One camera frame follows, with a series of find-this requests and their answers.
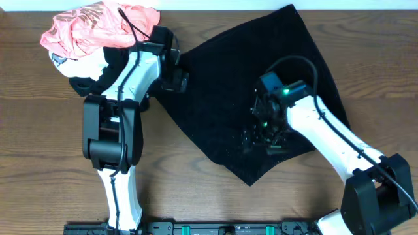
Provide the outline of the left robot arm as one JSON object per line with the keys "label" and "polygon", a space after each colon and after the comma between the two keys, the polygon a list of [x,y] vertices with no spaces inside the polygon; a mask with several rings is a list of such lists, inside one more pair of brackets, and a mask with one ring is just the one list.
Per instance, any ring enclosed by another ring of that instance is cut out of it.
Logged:
{"label": "left robot arm", "polygon": [[136,165],[143,150],[140,105],[149,88],[183,93],[188,73],[178,67],[180,51],[173,32],[155,26],[145,42],[136,42],[118,78],[100,95],[84,100],[84,157],[97,170],[106,192],[109,219],[98,225],[66,225],[64,234],[139,234],[142,219]]}

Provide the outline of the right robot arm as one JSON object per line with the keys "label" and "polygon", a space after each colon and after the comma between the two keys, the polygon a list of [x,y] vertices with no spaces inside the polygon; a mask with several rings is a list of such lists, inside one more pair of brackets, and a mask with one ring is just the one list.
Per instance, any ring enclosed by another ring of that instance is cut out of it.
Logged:
{"label": "right robot arm", "polygon": [[340,208],[312,222],[283,221],[267,234],[390,234],[417,214],[410,166],[369,146],[347,128],[302,80],[285,85],[274,72],[255,83],[251,113],[256,124],[243,144],[268,155],[298,148],[286,138],[295,132],[332,165],[344,183]]}

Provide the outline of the black velvet skirt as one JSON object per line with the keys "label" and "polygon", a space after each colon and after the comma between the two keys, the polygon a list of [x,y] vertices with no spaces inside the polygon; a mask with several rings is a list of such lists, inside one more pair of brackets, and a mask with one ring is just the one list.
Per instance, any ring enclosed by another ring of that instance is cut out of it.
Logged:
{"label": "black velvet skirt", "polygon": [[150,95],[165,108],[189,139],[214,163],[253,185],[277,164],[313,150],[295,132],[286,138],[298,148],[290,154],[243,153],[242,133],[251,124],[255,83],[268,68],[285,84],[303,80],[318,87],[327,108],[348,124],[346,111],[325,60],[293,5],[238,25],[183,54],[189,73],[185,93],[154,84]]}

